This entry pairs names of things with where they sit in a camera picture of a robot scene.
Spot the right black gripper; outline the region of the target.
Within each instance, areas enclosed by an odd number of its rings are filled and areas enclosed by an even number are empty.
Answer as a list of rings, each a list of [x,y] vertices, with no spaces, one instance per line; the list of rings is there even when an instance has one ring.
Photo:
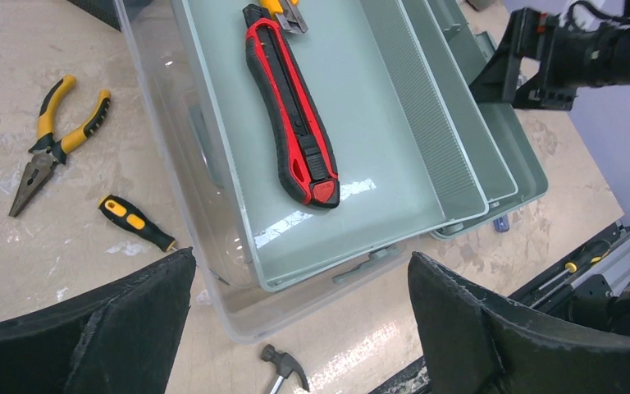
[[[518,85],[522,60],[540,61],[543,49],[544,14],[530,7],[512,12],[493,56],[469,85],[475,101],[569,111],[579,88],[630,85],[630,1],[619,16],[574,2],[536,77]]]

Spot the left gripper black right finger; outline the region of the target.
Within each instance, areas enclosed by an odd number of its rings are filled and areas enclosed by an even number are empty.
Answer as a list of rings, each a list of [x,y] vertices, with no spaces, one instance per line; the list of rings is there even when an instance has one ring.
[[[630,337],[531,309],[421,252],[408,284],[434,393],[630,393]]]

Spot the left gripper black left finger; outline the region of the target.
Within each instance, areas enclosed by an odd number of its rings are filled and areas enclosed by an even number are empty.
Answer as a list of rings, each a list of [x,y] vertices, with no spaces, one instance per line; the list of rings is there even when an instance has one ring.
[[[0,393],[163,393],[190,307],[184,248],[107,285],[0,322]]]

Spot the translucent green tool box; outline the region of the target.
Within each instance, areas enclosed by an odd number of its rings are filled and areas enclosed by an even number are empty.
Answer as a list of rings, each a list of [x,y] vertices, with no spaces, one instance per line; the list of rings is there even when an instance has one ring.
[[[514,110],[468,85],[493,52],[456,1],[119,1],[221,324],[252,344],[542,197]]]

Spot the black handled screwdriver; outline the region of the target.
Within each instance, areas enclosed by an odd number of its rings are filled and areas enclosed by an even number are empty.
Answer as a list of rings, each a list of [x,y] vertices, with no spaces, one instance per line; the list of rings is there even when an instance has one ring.
[[[128,199],[108,194],[98,201],[98,210],[115,226],[157,246],[164,253],[190,247],[190,244],[178,244],[174,236],[162,230]]]

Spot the red black utility knife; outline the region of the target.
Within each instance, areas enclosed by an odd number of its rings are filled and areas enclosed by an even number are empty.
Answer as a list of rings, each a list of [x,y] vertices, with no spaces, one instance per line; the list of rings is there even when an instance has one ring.
[[[283,29],[258,4],[242,13],[246,62],[271,120],[281,186],[304,206],[334,209],[340,203],[336,158]]]

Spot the yellow handled pliers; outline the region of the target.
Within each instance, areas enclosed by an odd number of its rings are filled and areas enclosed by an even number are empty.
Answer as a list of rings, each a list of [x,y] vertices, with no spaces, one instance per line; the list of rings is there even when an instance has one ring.
[[[260,0],[259,3],[285,32],[305,34],[308,31],[308,26],[298,9],[299,0]]]

